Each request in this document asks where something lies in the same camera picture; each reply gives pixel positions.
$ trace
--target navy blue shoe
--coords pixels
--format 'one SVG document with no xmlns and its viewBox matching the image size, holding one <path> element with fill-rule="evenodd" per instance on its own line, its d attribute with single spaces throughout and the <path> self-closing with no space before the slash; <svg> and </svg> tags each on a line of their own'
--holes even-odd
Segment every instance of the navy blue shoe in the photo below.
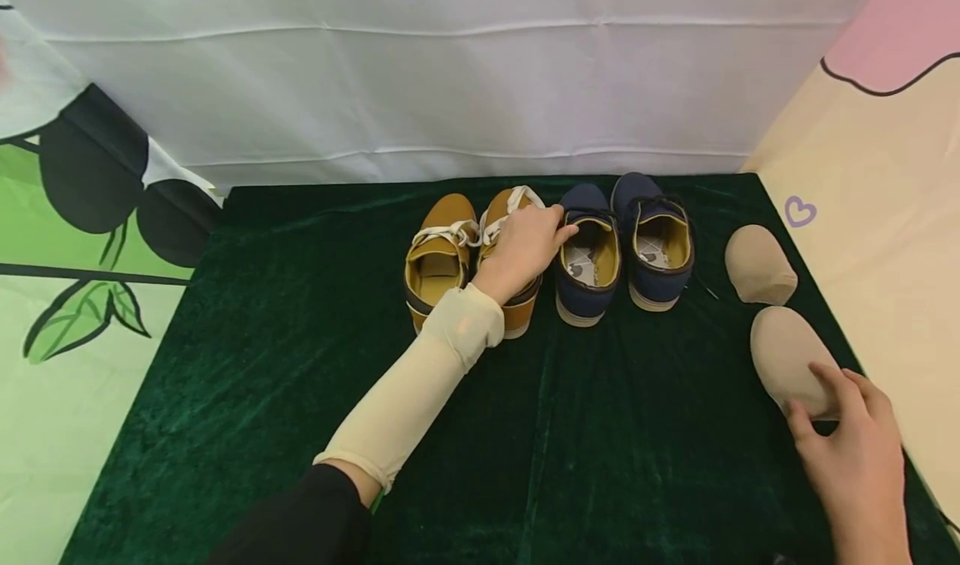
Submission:
<svg viewBox="0 0 960 565">
<path fill-rule="evenodd" d="M 599 323 L 620 277 L 617 223 L 599 187 L 580 184 L 560 199 L 563 224 L 580 231 L 557 253 L 557 313 L 566 323 L 588 328 Z"/>
<path fill-rule="evenodd" d="M 668 311 L 693 273 L 693 235 L 687 211 L 642 173 L 617 180 L 610 197 L 624 259 L 630 262 L 630 298 L 644 311 Z"/>
</svg>

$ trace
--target beige arm sleeve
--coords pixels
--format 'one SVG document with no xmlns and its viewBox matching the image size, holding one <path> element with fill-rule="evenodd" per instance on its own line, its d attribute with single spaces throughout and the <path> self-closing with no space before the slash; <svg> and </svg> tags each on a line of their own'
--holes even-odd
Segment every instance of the beige arm sleeve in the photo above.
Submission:
<svg viewBox="0 0 960 565">
<path fill-rule="evenodd" d="M 469 283 L 443 295 L 409 349 L 373 384 L 313 459 L 338 458 L 393 479 L 487 347 L 503 339 L 503 311 Z"/>
</svg>

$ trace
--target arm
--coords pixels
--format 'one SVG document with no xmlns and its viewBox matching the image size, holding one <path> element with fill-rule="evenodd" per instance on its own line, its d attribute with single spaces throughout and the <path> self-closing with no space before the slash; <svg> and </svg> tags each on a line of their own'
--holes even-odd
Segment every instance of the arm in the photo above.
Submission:
<svg viewBox="0 0 960 565">
<path fill-rule="evenodd" d="M 497 251 L 462 291 L 450 291 L 421 335 L 343 420 L 314 463 L 343 471 L 370 508 L 393 479 L 485 348 L 503 339 L 500 307 L 547 268 L 577 231 L 557 230 L 563 208 L 513 212 Z"/>
<path fill-rule="evenodd" d="M 524 207 L 501 226 L 497 251 L 464 289 L 443 296 L 419 337 L 333 434 L 327 450 L 284 494 L 247 513 L 210 563 L 360 563 L 368 509 L 416 449 L 487 346 L 503 339 L 500 306 L 553 260 L 576 231 L 557 230 L 563 208 Z"/>
<path fill-rule="evenodd" d="M 864 376 L 810 364 L 840 403 L 840 425 L 821 437 L 803 405 L 787 420 L 820 496 L 840 565 L 911 563 L 903 506 L 903 451 L 893 407 Z"/>
</svg>

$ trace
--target canvas sneaker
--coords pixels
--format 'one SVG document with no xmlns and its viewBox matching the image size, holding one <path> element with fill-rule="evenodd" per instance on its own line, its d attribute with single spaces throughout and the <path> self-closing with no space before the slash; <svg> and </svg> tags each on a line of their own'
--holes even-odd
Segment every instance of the canvas sneaker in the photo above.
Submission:
<svg viewBox="0 0 960 565">
<path fill-rule="evenodd" d="M 478 247 L 479 241 L 476 213 L 462 194 L 437 200 L 423 219 L 403 269 L 407 308 L 417 333 L 448 289 L 467 286 L 470 248 Z"/>
<path fill-rule="evenodd" d="M 484 260 L 490 258 L 497 251 L 497 241 L 500 236 L 500 226 L 503 225 L 510 213 L 523 209 L 527 205 L 543 208 L 543 200 L 538 197 L 529 186 L 508 187 L 501 191 L 487 207 L 480 217 L 480 254 L 477 257 L 479 269 Z M 530 317 L 534 313 L 534 303 L 537 293 L 543 282 L 543 275 L 537 275 L 534 280 L 516 296 L 513 296 L 503 306 L 504 334 L 507 340 L 520 338 L 530 327 Z"/>
<path fill-rule="evenodd" d="M 599 323 L 613 300 L 620 277 L 617 223 L 599 187 L 571 187 L 560 200 L 563 224 L 580 231 L 557 252 L 557 313 L 570 325 Z"/>
<path fill-rule="evenodd" d="M 630 298 L 644 311 L 668 311 L 693 273 L 693 236 L 687 211 L 642 173 L 617 180 L 610 199 L 617 213 L 624 259 L 630 262 Z"/>
</svg>

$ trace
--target arm sleeve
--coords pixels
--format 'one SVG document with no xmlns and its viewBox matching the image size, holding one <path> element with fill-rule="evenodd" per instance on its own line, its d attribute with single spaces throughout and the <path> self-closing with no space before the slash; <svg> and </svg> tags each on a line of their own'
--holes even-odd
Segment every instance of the arm sleeve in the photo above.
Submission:
<svg viewBox="0 0 960 565">
<path fill-rule="evenodd" d="M 503 340 L 503 311 L 469 283 L 443 295 L 421 335 L 333 434 L 314 463 L 353 463 L 389 492 L 400 468 L 484 349 Z"/>
<path fill-rule="evenodd" d="M 349 477 L 323 460 L 353 463 L 389 491 L 457 384 L 502 339 L 497 302 L 473 285 L 444 294 L 421 335 L 347 415 L 310 472 L 254 507 L 210 563 L 360 563 L 371 513 Z"/>
<path fill-rule="evenodd" d="M 295 487 L 251 509 L 209 562 L 362 563 L 370 529 L 371 513 L 345 472 L 314 465 Z"/>
</svg>

